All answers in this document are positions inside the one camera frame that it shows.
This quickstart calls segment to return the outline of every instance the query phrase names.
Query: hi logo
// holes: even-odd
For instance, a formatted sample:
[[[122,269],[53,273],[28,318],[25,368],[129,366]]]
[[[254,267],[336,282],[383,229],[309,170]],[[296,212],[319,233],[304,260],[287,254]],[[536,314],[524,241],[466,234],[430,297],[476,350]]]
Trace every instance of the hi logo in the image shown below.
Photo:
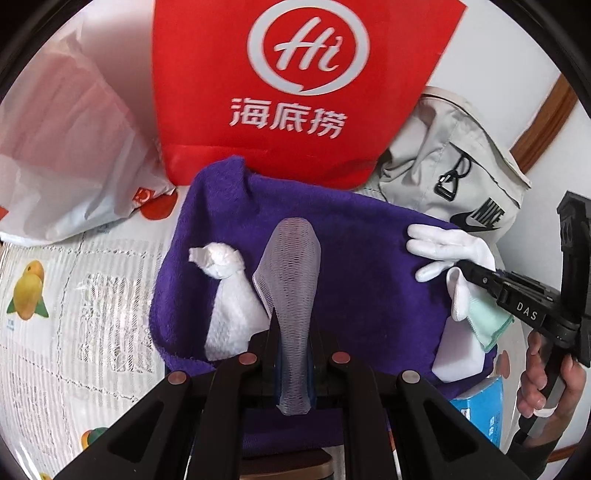
[[[334,25],[329,25],[327,22],[324,25],[319,16],[320,13],[311,15],[303,24],[300,23],[297,26],[299,28],[296,27],[297,30],[292,33],[291,38],[285,38],[286,41],[272,45],[274,52],[280,52],[277,61],[273,62],[275,71],[269,65],[265,54],[265,38],[277,19],[299,9],[306,9],[305,12],[309,12],[310,9],[319,9],[335,15],[350,30],[350,39],[343,34],[338,34]],[[318,33],[314,37],[312,32],[318,26],[320,30],[317,30]],[[352,55],[348,58],[348,66],[335,61],[335,56],[341,48],[345,47],[352,50]],[[343,88],[362,72],[368,57],[369,35],[365,26],[351,9],[335,0],[283,0],[263,12],[255,21],[248,36],[248,59],[257,75],[277,90],[293,95],[323,95]],[[328,79],[322,85],[305,89],[302,83],[292,82],[280,75],[295,62],[299,70],[309,72],[316,79],[322,78],[319,75],[323,73],[328,75],[338,68],[343,71],[336,78]]]

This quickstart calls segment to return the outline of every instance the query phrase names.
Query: metal rivet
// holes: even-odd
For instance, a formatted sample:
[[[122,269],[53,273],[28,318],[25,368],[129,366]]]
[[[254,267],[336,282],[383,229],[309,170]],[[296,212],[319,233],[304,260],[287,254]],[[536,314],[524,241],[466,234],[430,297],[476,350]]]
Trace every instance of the metal rivet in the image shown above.
[[[168,383],[171,385],[182,385],[187,381],[187,374],[185,372],[172,372],[168,376]]]
[[[256,363],[256,355],[254,353],[246,352],[238,357],[238,361],[242,365],[252,365],[253,363]]]
[[[421,376],[414,370],[406,370],[402,373],[402,379],[406,383],[418,383],[418,381],[421,380]]]
[[[347,352],[335,352],[332,359],[334,363],[344,365],[351,361],[351,356]]]

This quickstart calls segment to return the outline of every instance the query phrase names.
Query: finger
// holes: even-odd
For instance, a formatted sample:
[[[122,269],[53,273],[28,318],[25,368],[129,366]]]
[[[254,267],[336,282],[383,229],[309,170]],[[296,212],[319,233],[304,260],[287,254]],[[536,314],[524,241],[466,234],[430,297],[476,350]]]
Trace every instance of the finger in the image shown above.
[[[545,365],[540,355],[538,353],[532,354],[528,349],[525,358],[525,374],[538,390],[542,390],[548,383],[548,376],[544,368]]]
[[[467,245],[470,245],[474,250],[474,257],[478,259],[478,261],[475,261],[475,263],[481,267],[495,271],[495,256],[492,254],[491,249],[482,238],[473,237],[473,243],[468,243]]]
[[[452,298],[452,318],[461,322],[468,317],[470,308],[470,290],[468,283],[457,267],[452,267],[447,272],[447,289]]]
[[[473,241],[473,237],[463,230],[444,230],[433,225],[410,225],[408,236],[416,240],[425,240],[440,245],[466,245]]]
[[[536,410],[544,408],[546,399],[538,387],[529,379],[526,372],[521,374],[521,395],[528,405]]]
[[[523,396],[523,393],[521,393],[521,390],[517,391],[517,410],[526,419],[530,418],[534,414],[534,408],[527,403]]]
[[[560,375],[564,379],[566,387],[554,414],[558,417],[567,417],[570,419],[583,396],[587,373],[569,354],[562,361]]]
[[[453,267],[453,262],[432,262],[422,268],[419,268],[414,274],[414,278],[418,282],[426,282],[437,277],[441,272]]]
[[[470,247],[463,245],[440,245],[426,240],[409,240],[407,250],[414,255],[429,258],[431,260],[457,261],[460,259],[477,261],[475,252]]]
[[[530,334],[527,336],[527,353],[529,355],[538,355],[540,353],[540,349],[542,348],[543,338],[539,332],[532,330]]]

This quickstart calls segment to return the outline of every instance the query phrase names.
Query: orange fruit print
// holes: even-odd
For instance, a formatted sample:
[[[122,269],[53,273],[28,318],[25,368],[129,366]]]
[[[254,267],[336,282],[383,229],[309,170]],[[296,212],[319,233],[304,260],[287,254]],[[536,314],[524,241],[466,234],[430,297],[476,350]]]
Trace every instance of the orange fruit print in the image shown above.
[[[163,220],[168,218],[174,210],[178,201],[178,193],[175,190],[170,195],[161,195],[149,202],[144,203],[139,211],[142,212],[148,220]]]

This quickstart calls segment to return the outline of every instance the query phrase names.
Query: tissue box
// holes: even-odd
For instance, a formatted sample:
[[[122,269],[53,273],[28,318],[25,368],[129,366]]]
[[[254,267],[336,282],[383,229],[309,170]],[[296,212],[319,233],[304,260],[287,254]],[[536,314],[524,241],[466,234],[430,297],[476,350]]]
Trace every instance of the tissue box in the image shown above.
[[[503,425],[503,382],[500,375],[485,378],[451,400],[451,404],[492,443],[500,447]]]

